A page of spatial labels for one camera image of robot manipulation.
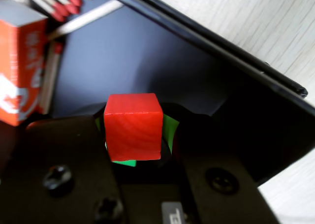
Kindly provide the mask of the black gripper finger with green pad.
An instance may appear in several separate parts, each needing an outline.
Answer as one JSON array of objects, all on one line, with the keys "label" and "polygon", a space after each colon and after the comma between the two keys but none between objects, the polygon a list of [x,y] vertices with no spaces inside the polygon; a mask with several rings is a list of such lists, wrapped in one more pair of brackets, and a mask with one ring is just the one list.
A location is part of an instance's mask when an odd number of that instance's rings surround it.
[{"label": "black gripper finger with green pad", "polygon": [[188,222],[276,224],[275,214],[214,120],[176,103],[161,106],[179,122],[172,154]]}]

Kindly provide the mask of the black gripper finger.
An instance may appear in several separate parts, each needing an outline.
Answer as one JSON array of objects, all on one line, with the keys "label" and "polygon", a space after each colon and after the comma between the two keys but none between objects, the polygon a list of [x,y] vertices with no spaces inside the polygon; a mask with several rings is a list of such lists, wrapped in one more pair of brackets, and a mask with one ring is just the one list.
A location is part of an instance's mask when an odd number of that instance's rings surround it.
[{"label": "black gripper finger", "polygon": [[126,211],[92,116],[30,124],[0,186],[3,224],[125,224]]}]

